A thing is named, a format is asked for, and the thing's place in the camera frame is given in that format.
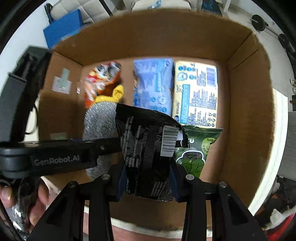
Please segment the person's left hand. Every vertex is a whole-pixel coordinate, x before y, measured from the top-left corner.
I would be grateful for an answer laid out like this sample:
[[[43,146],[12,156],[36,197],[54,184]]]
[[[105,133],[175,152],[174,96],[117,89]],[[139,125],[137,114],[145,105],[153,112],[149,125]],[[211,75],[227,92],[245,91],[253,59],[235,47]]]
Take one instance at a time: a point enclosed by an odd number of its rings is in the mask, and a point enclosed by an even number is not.
[[[32,232],[50,203],[49,197],[49,189],[40,177],[15,180],[1,177],[1,202],[21,235]]]

